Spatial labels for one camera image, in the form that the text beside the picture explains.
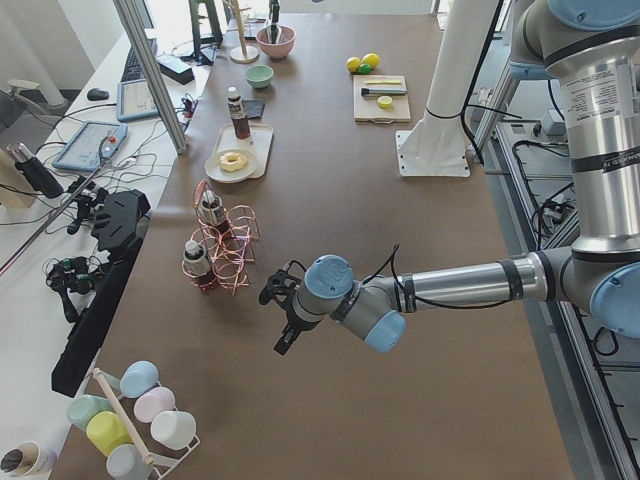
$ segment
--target plate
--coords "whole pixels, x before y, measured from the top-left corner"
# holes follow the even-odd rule
[[[245,157],[247,157],[247,166],[240,170],[236,170],[235,172],[226,172],[222,170],[220,168],[220,157],[228,152],[242,153]],[[212,180],[215,180],[216,182],[236,183],[249,178],[251,174],[255,172],[257,166],[258,160],[251,150],[245,150],[242,148],[230,148],[227,150],[219,150],[217,152],[214,152],[214,154],[211,155],[205,162],[204,170],[207,173],[207,176]]]

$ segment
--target green bowl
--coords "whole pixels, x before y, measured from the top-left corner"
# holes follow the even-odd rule
[[[247,69],[244,78],[247,79],[247,82],[249,82],[249,85],[253,88],[266,88],[271,85],[273,68],[267,67],[266,65],[254,65]]]

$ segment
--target brown table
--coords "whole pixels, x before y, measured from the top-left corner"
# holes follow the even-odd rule
[[[374,480],[573,478],[527,320],[518,303],[407,318],[381,355],[331,320],[286,357],[285,324],[258,305],[267,276],[291,258],[347,258],[359,278],[399,242],[400,271],[485,263],[507,255],[483,171],[468,179],[401,178],[398,125],[356,124],[345,59],[375,51],[379,73],[405,75],[422,116],[441,34],[426,16],[283,15],[298,33],[291,55],[260,63],[272,88],[252,92],[225,39],[98,358],[121,374],[147,359],[202,444],[174,479]],[[275,137],[264,177],[216,185],[227,206],[254,207],[262,238],[253,285],[201,294],[181,272],[195,230],[190,203],[218,131],[225,93],[266,102]],[[104,457],[72,429],[54,480],[107,478]]]

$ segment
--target white desk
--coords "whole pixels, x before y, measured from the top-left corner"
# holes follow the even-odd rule
[[[68,112],[88,106],[115,103],[116,85],[120,80],[124,59],[129,51],[129,41],[123,36],[113,47],[104,62],[96,70],[77,100]],[[190,94],[198,98],[202,94],[209,75],[208,67],[194,68],[195,81],[180,85],[163,77],[174,106],[181,106],[181,98]],[[106,88],[111,95],[103,102],[90,102],[86,98],[89,89]],[[82,121],[115,121],[115,107],[94,108],[73,115]],[[159,117],[129,124],[129,133],[125,143],[120,147],[113,163],[118,164],[127,159],[140,144],[153,132],[164,132],[164,125]],[[48,142],[68,141],[80,127],[81,123],[65,119],[47,140]],[[40,153],[41,160],[50,164],[52,156],[62,148],[61,145],[44,147]],[[141,156],[137,165],[114,172],[122,182],[135,180],[134,183],[121,183],[122,188],[135,188],[144,192],[155,208],[177,155],[171,139],[165,133],[147,146],[140,153],[155,153],[153,156]],[[137,175],[150,173],[153,176],[139,180]],[[59,177],[60,183],[67,187],[75,178]],[[114,191],[116,182],[109,184],[108,178],[99,178],[96,183]],[[51,205],[58,205],[60,198],[46,200]],[[44,215],[48,208],[36,201],[28,210],[7,210],[0,206],[0,223],[25,222]],[[95,249],[96,240],[89,235],[90,229],[81,228],[73,236],[64,228],[70,219],[61,215],[48,229],[55,233],[41,235],[33,245],[16,261],[16,263],[0,276],[0,298],[2,305],[2,335],[0,335],[0,379],[3,384],[3,395],[0,398],[2,412],[2,429],[0,430],[0,456],[16,445],[34,440],[56,451],[60,451],[69,429],[66,409],[71,399],[51,390],[51,371],[65,348],[67,335],[71,325],[67,323],[62,311],[58,294],[45,284],[44,267],[51,258],[63,259],[75,256],[90,256]],[[4,263],[10,255],[37,229],[39,223],[0,226],[0,262]],[[71,295],[77,307],[81,302],[87,303],[89,296]],[[40,475],[35,478],[46,478]]]

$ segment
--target computer mouse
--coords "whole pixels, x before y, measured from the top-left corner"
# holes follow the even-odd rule
[[[109,98],[109,91],[103,88],[92,88],[87,92],[87,99],[91,101],[106,100]]]

